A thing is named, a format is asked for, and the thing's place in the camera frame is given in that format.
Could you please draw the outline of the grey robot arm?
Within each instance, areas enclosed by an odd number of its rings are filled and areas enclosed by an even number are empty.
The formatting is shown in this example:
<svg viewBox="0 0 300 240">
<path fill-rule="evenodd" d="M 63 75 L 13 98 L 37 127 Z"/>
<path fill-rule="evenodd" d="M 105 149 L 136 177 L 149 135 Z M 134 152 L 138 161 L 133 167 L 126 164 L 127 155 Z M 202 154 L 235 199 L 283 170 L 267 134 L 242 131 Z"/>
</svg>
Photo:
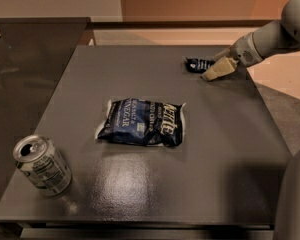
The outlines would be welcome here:
<svg viewBox="0 0 300 240">
<path fill-rule="evenodd" d="M 289 0 L 281 18 L 239 38 L 213 57 L 206 81 L 251 67 L 277 55 L 300 51 L 300 0 Z M 300 240 L 300 150 L 288 163 L 281 185 L 273 240 Z"/>
</svg>

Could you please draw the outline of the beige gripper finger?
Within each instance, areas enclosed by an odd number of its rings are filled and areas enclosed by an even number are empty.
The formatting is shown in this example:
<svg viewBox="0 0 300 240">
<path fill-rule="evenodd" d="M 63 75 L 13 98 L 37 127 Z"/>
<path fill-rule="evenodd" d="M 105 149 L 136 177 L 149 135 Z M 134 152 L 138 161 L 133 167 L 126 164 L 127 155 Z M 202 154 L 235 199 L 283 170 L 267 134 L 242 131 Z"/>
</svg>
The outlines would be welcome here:
<svg viewBox="0 0 300 240">
<path fill-rule="evenodd" d="M 237 66 L 238 66 L 237 60 L 229 57 L 222 57 L 208 70 L 206 70 L 201 75 L 201 77 L 205 81 L 212 81 L 217 78 L 233 73 L 236 70 Z"/>
<path fill-rule="evenodd" d="M 213 60 L 215 62 L 217 62 L 218 60 L 224 58 L 224 57 L 230 57 L 231 56 L 231 47 L 227 47 L 225 49 L 223 49 L 222 51 L 216 53 L 214 56 L 213 56 Z"/>
</svg>

